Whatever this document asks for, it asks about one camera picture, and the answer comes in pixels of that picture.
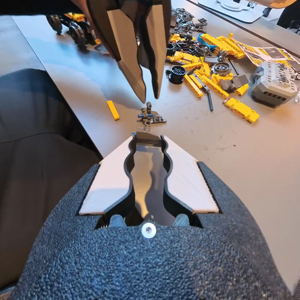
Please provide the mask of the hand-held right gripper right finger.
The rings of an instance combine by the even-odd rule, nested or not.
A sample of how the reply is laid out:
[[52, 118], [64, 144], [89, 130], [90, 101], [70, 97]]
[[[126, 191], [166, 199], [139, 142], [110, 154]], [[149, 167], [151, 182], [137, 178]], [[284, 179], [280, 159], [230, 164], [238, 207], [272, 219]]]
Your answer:
[[165, 135], [161, 136], [164, 179], [164, 204], [171, 214], [219, 213], [219, 207], [205, 181], [198, 161]]

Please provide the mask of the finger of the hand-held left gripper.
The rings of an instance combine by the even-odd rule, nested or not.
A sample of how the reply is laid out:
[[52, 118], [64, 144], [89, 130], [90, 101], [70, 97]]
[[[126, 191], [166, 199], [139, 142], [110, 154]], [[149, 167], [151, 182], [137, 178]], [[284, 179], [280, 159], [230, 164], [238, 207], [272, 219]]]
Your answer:
[[134, 93], [145, 103], [146, 87], [137, 60], [138, 47], [133, 22], [119, 9], [108, 11], [108, 17], [121, 57], [117, 64]]
[[154, 97], [159, 99], [168, 44], [168, 5], [142, 5], [139, 23], [139, 63], [151, 73]]

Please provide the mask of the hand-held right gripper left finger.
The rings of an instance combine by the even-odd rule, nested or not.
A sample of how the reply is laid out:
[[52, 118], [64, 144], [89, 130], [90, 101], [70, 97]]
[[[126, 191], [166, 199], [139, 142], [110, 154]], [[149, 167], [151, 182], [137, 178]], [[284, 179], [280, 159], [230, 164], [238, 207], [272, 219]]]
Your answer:
[[131, 171], [136, 136], [130, 136], [100, 163], [79, 210], [79, 215], [128, 215], [135, 207]]

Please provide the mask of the short yellow toy beam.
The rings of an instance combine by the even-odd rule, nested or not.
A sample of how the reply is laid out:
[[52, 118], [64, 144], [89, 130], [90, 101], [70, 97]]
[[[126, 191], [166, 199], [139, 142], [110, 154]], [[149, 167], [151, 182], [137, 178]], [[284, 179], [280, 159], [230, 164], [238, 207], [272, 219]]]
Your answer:
[[109, 108], [109, 110], [111, 112], [111, 115], [113, 116], [114, 120], [115, 121], [119, 120], [120, 117], [119, 117], [119, 114], [117, 112], [117, 109], [116, 109], [114, 103], [111, 100], [109, 100], [109, 101], [107, 101], [107, 106], [108, 106], [108, 108]]

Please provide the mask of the small grey toy connector piece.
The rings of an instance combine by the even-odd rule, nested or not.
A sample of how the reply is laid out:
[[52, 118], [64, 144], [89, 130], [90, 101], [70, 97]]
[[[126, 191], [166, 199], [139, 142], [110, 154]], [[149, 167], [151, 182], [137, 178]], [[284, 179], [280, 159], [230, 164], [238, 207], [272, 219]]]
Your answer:
[[136, 138], [137, 145], [161, 148], [162, 143], [159, 136], [151, 133], [150, 126], [138, 127], [136, 133], [132, 133]]

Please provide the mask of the grey toy plate with blue pins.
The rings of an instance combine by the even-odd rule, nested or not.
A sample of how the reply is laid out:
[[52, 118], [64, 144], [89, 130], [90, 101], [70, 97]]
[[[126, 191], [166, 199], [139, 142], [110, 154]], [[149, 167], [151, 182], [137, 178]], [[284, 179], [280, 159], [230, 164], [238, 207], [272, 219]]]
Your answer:
[[165, 118], [163, 118], [156, 111], [152, 110], [151, 102], [146, 103], [146, 107], [141, 109], [141, 113], [137, 115], [137, 118], [145, 126], [151, 126], [152, 124], [160, 124], [167, 122]]

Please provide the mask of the grey desk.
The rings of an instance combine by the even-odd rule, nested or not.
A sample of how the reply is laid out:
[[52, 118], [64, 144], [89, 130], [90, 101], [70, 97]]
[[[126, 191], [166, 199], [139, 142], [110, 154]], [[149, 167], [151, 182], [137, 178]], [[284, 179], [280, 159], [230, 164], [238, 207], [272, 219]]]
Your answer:
[[[93, 51], [82, 53], [67, 34], [51, 29], [45, 16], [13, 17], [69, 106], [103, 157], [140, 124], [142, 103], [117, 63]], [[204, 162], [243, 201], [258, 223], [277, 268], [292, 290], [299, 280], [299, 103], [278, 108], [236, 97], [260, 117], [250, 124], [225, 107], [212, 92], [197, 98], [185, 83], [163, 75], [160, 98], [153, 96], [151, 74], [143, 69], [147, 101], [167, 119], [151, 132], [164, 134]], [[120, 119], [107, 106], [111, 100]]]

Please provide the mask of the yellow toy vehicle model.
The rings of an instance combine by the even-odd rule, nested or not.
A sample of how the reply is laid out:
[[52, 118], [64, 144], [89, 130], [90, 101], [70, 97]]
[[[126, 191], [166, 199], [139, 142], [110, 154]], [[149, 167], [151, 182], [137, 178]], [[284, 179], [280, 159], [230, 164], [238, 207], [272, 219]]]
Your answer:
[[57, 35], [62, 34], [63, 26], [67, 27], [67, 34], [72, 37], [80, 52], [87, 53], [88, 46], [91, 46], [101, 55], [110, 55], [84, 14], [46, 15], [46, 19]]

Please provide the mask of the blue curved toy panel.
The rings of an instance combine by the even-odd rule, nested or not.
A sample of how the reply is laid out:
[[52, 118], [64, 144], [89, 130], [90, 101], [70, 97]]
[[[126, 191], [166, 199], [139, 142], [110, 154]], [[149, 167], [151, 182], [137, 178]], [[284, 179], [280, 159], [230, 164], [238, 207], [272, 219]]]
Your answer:
[[215, 49], [216, 49], [216, 45], [215, 44], [210, 44], [208, 42], [206, 42], [205, 40], [202, 39], [202, 36], [203, 34], [199, 34], [198, 37], [197, 37], [197, 41], [200, 43], [200, 44], [204, 44], [204, 45], [207, 45], [209, 48], [210, 48], [210, 51], [211, 52], [214, 52]]

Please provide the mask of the grey toy wheel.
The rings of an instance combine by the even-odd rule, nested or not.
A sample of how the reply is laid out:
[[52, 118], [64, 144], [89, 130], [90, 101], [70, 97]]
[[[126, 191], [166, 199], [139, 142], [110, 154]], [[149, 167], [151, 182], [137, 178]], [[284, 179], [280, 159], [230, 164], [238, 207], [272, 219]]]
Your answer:
[[227, 62], [218, 62], [212, 67], [212, 72], [218, 74], [221, 77], [225, 77], [231, 73], [230, 64]]
[[206, 44], [198, 44], [198, 46], [196, 48], [196, 52], [197, 52], [198, 57], [204, 57], [204, 56], [211, 57], [212, 56], [210, 47]]

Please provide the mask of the pile of yellow toy beams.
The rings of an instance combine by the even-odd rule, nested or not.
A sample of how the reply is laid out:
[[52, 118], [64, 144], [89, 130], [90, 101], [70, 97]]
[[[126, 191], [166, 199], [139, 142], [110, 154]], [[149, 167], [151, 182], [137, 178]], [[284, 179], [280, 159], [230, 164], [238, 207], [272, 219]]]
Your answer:
[[[228, 37], [225, 36], [218, 36], [213, 37], [209, 34], [203, 34], [202, 39], [210, 44], [215, 44], [217, 47], [212, 56], [219, 57], [220, 62], [227, 62], [228, 56], [242, 59], [246, 57], [246, 54], [242, 51], [240, 47], [233, 43], [233, 33], [230, 33]], [[247, 92], [249, 89], [249, 83], [245, 84], [244, 86], [238, 88], [234, 92], [226, 92], [222, 90], [220, 86], [220, 78], [225, 79], [226, 77], [232, 78], [237, 77], [234, 69], [232, 68], [231, 64], [231, 73], [225, 77], [221, 77], [218, 74], [214, 74], [212, 72], [212, 66], [203, 62], [203, 57], [198, 57], [196, 55], [184, 53], [181, 51], [175, 51], [172, 53], [172, 56], [166, 56], [166, 63], [169, 65], [181, 65], [186, 69], [186, 75], [184, 76], [184, 81], [191, 91], [198, 97], [202, 97], [202, 95], [208, 92], [215, 92], [218, 94], [222, 99], [227, 99], [231, 93], [234, 93], [238, 96], [242, 96]]]

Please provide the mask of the white monitor stand base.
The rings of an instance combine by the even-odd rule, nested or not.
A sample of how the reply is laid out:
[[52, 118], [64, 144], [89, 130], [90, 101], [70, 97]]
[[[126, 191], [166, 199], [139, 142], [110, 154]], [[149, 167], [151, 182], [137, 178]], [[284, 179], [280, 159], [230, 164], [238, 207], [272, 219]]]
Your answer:
[[263, 10], [266, 8], [263, 5], [246, 0], [200, 0], [198, 4], [204, 8], [247, 24], [259, 19], [263, 15]]

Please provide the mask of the long yellow holed toy block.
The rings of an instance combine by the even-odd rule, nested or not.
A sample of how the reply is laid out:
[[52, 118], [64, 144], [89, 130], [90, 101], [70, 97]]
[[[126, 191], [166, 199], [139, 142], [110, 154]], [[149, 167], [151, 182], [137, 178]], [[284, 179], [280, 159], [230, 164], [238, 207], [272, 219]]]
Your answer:
[[223, 104], [228, 107], [232, 112], [239, 117], [245, 119], [249, 123], [254, 123], [260, 117], [260, 115], [244, 103], [237, 99], [230, 98], [223, 101]]

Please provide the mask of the tan cardboard box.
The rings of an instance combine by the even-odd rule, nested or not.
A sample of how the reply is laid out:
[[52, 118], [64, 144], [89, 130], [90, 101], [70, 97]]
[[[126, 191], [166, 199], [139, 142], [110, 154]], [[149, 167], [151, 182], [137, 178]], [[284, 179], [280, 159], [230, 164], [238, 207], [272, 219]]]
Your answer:
[[286, 8], [293, 4], [296, 0], [248, 0], [249, 2], [263, 5], [274, 9]]

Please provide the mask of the grey toy hub block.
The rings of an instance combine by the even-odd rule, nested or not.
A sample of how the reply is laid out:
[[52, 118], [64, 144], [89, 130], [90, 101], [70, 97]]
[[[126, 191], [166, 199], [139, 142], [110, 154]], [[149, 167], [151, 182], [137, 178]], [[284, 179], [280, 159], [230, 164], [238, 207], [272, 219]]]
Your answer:
[[294, 69], [272, 60], [262, 62], [253, 73], [252, 99], [268, 107], [278, 107], [298, 94]]

